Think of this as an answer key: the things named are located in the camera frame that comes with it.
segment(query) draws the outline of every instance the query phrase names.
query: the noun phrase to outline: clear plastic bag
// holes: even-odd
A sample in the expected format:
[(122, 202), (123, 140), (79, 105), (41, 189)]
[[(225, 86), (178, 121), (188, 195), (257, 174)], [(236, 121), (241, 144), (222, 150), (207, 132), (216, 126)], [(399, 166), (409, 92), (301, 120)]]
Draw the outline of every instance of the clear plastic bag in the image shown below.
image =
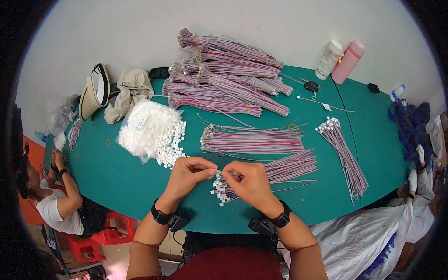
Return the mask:
[(173, 139), (183, 125), (181, 114), (174, 108), (143, 99), (128, 112), (121, 123), (115, 142), (133, 156), (138, 156), (142, 164), (150, 158), (172, 159)]
[(78, 112), (73, 112), (78, 105), (79, 95), (74, 94), (69, 97), (58, 97), (51, 99), (47, 103), (47, 132), (58, 136), (64, 133), (69, 125), (78, 115)]

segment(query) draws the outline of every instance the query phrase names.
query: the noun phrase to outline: floor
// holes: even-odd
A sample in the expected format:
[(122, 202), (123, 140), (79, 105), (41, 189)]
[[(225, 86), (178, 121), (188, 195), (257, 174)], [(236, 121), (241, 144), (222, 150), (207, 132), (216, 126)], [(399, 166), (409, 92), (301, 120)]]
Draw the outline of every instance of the floor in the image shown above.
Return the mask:
[[(140, 221), (136, 220), (134, 225), (137, 227)], [(176, 240), (183, 244), (185, 241), (185, 231), (176, 232)], [(182, 251), (182, 246), (174, 241), (173, 233), (168, 231), (168, 235), (159, 247), (159, 252), (164, 256), (177, 260)], [(131, 243), (102, 246), (102, 252), (108, 259), (104, 262), (103, 267), (106, 270), (109, 280), (125, 280), (129, 265), (129, 257), (131, 252)]]

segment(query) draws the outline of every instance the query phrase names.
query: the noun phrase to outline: green table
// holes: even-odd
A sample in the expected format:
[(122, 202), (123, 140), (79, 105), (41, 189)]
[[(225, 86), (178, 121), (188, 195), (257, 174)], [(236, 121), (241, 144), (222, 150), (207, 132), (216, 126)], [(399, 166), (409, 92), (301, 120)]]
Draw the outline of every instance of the green table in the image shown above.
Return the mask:
[(346, 109), (355, 111), (348, 115), (358, 164), (370, 184), (361, 198), (364, 207), (402, 185), (408, 165), (397, 126), (389, 121), (386, 111), (392, 104), (389, 96), (371, 93), (366, 85), (351, 79), (335, 85)]
[[(317, 81), (314, 71), (310, 69), (285, 66), (282, 72), (295, 79)], [(319, 170), (300, 179), (316, 179), (317, 182), (302, 188), (277, 192), (277, 197), (287, 202), (294, 213), (308, 225), (331, 220), (361, 208), (364, 200), (355, 201), (355, 206), (351, 203), (340, 160), (335, 151), (314, 130), (326, 120), (327, 116), (337, 117), (341, 122), (349, 149), (353, 155), (356, 155), (354, 141), (357, 138), (352, 135), (347, 114), (339, 110), (329, 112), (324, 110), (321, 104), (296, 99), (297, 95), (311, 98), (312, 93), (293, 80), (283, 78), (283, 81), (294, 87), (293, 93), (289, 97), (280, 94), (274, 98), (280, 104), (290, 108), (290, 114), (287, 117), (268, 110), (264, 110), (260, 118), (234, 114), (241, 121), (263, 129), (282, 127), (296, 119), (298, 119), (297, 124), (308, 123), (302, 127), (305, 130), (302, 141), (306, 149), (315, 149), (313, 154), (317, 156)], [(164, 81), (152, 80), (151, 82), (156, 94), (160, 94)], [(318, 100), (343, 108), (344, 105), (333, 81), (327, 79), (319, 81), (319, 84), (321, 92), (318, 93)], [(165, 97), (155, 96), (152, 100), (167, 104)], [(386, 108), (387, 106), (384, 105), (376, 115), (384, 114), (387, 117)], [(187, 155), (190, 156), (205, 158), (212, 156), (208, 153), (202, 154), (200, 150), (199, 139), (205, 126), (196, 113), (215, 124), (241, 126), (235, 120), (222, 114), (210, 113), (190, 106), (182, 106), (181, 109), (184, 110), (182, 116), (187, 121), (187, 128), (185, 141), (182, 141), (180, 146), (183, 146)], [(141, 164), (139, 158), (133, 157), (116, 144), (115, 139), (120, 125), (120, 122), (108, 125), (104, 120), (103, 110), (98, 110), (90, 119), (83, 122), (74, 150), (69, 151), (68, 143), (66, 143), (63, 153), (69, 158), (70, 168), (81, 194), (114, 211), (141, 220), (150, 211), (153, 201), (162, 194), (171, 170), (159, 166), (154, 159)], [(385, 137), (396, 138), (396, 131), (391, 131), (391, 135)], [(47, 168), (49, 168), (50, 154), (53, 149), (52, 140), (53, 137), (50, 137), (46, 148)], [(397, 141), (395, 148), (400, 148)], [(387, 162), (389, 155), (384, 154), (384, 157), (383, 160)], [(268, 155), (259, 155), (258, 158), (274, 159)], [(213, 158), (212, 161), (219, 168), (223, 168), (225, 164), (232, 161), (232, 158), (218, 157)], [(381, 173), (387, 168), (389, 167), (384, 165), (377, 171)], [(213, 189), (212, 182), (213, 180), (200, 182), (182, 200), (181, 207), (193, 215), (193, 219), (184, 229), (205, 233), (253, 233), (247, 225), (250, 219), (259, 212), (240, 199), (220, 207), (220, 201), (215, 195), (210, 194), (210, 190)], [(375, 181), (369, 183), (372, 190), (367, 191), (365, 195), (368, 201), (373, 201), (378, 198), (378, 194), (384, 195), (390, 190), (389, 187), (386, 188)], [(296, 186), (294, 183), (288, 185), (289, 187)], [(285, 187), (285, 184), (271, 186), (273, 190)]]

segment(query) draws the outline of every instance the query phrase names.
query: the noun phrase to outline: beige cloth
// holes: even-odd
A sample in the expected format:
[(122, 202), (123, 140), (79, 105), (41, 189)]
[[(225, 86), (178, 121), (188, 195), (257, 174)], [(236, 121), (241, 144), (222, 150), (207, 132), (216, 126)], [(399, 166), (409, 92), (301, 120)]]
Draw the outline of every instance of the beige cloth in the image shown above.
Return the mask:
[(116, 86), (120, 89), (120, 94), (115, 106), (109, 104), (104, 111), (104, 119), (110, 125), (121, 120), (138, 100), (151, 99), (154, 94), (148, 72), (142, 68), (126, 69)]

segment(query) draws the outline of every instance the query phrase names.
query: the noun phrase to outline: label sticker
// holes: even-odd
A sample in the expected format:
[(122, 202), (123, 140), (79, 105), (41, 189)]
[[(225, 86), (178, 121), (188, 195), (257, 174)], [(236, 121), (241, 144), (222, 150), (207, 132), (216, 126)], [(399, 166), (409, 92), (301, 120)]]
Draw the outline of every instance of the label sticker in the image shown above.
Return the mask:
[(323, 107), (325, 108), (325, 110), (331, 111), (332, 109), (330, 108), (330, 105), (322, 103)]
[(145, 124), (146, 118), (141, 116), (138, 118), (137, 126), (135, 127), (135, 131), (140, 132), (142, 130), (143, 125)]

